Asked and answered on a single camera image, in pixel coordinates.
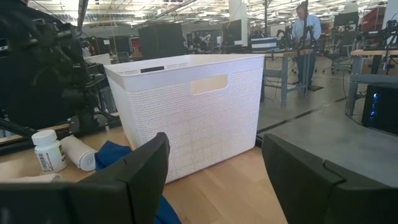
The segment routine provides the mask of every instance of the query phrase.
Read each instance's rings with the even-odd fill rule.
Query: white cylinder container
[[[80,169],[84,171],[95,170],[95,157],[97,152],[87,146],[74,136],[68,136],[61,140],[63,150],[69,159]]]
[[[54,130],[39,131],[32,135],[32,141],[44,173],[60,172],[67,166],[65,153]]]

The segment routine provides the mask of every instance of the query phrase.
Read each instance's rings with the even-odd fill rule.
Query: workbench
[[[282,69],[281,70],[271,70],[271,69],[264,69],[264,77],[265,78],[280,78],[281,79],[281,85],[280,86],[275,86],[275,85],[266,85],[266,82],[264,82],[265,86],[271,86],[275,88],[280,88],[281,89],[281,98],[280,98],[280,106],[281,107],[286,107],[286,101],[287,101],[287,94],[290,93],[291,91],[296,91],[296,90],[303,90],[303,96],[305,97],[307,88],[308,88],[308,69],[310,66],[310,60],[309,56],[312,54],[313,49],[305,49],[300,51],[300,55],[305,55],[304,57],[304,67],[303,67],[303,83],[300,85],[297,85],[293,88],[288,88],[288,83],[287,79],[289,77],[289,58],[294,58],[297,57],[299,52],[298,50],[295,51],[290,51],[290,52],[274,52],[274,53],[265,53],[265,60],[269,60],[270,58],[274,60],[275,58],[281,58],[282,59]]]
[[[365,56],[385,56],[386,50],[354,50],[351,52],[353,59],[353,73],[349,78],[349,90],[347,96],[346,115],[352,116],[355,101],[361,97],[357,94],[358,84],[373,84],[384,86],[398,86],[398,76],[395,75],[375,75],[362,74],[362,62]],[[389,50],[389,55],[398,55],[398,50]]]
[[[108,140],[122,146],[129,145],[122,127],[87,135],[80,140],[96,150]],[[67,163],[67,167],[59,172],[64,181],[78,182],[94,173],[77,168],[68,158]],[[40,175],[42,168],[34,150],[28,149],[0,156],[0,173],[0,182],[6,182],[8,179]],[[287,223],[258,148],[168,183],[163,195],[182,223],[233,223],[233,220],[240,223]],[[264,208],[269,209],[262,211],[263,215],[256,212]]]

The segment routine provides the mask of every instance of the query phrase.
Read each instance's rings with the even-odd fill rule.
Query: white pill bottle
[[[60,172],[67,166],[67,158],[54,130],[39,131],[32,135],[32,141],[45,174]]]

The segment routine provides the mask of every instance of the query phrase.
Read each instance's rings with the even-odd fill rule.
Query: light blue shirt
[[[307,17],[307,26],[313,26],[313,36],[316,40],[321,36],[321,22],[317,16],[308,15]],[[293,24],[292,35],[293,38],[299,40],[301,36],[303,36],[304,32],[304,21],[301,19],[296,19]],[[307,33],[307,39],[310,39],[310,33]]]

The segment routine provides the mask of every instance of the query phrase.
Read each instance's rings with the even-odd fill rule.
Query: white plastic basket
[[[263,55],[184,55],[105,70],[130,144],[169,137],[170,182],[254,147],[263,64]]]

